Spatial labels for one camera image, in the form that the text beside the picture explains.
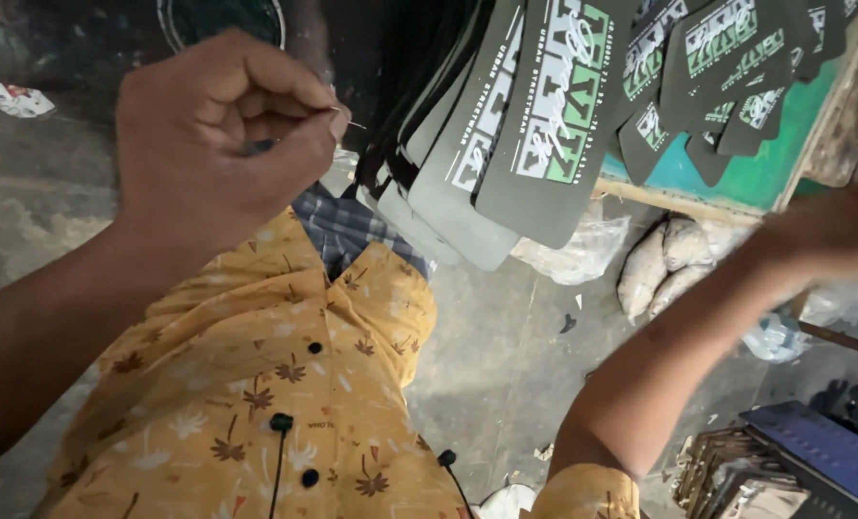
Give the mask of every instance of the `dirty floor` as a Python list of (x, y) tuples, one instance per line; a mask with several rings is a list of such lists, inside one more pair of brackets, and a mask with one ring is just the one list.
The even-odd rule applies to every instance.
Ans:
[[(116, 207), (108, 135), (109, 128), (60, 115), (0, 130), (0, 286), (108, 224)], [(596, 281), (557, 285), (515, 259), (498, 272), (442, 266), (435, 275), (438, 326), (407, 398), (435, 450), (458, 453), (454, 470), (470, 501), (507, 480), (541, 486), (547, 464), (535, 459), (534, 450), (552, 442), (584, 375), (634, 331), (614, 285), (624, 252), (660, 212), (607, 198), (605, 213), (630, 214), (632, 228), (625, 250)], [(565, 314), (576, 325), (560, 334)], [(755, 404), (807, 401), (832, 379), (858, 383), (858, 354), (819, 345), (800, 362), (769, 366), (742, 346), (734, 350), (692, 398), (666, 453), (643, 482), (643, 509), (653, 519), (679, 516), (668, 496), (685, 437), (726, 426)], [(0, 460), (0, 519), (28, 516), (43, 493), (62, 430), (93, 382), (83, 376)]]

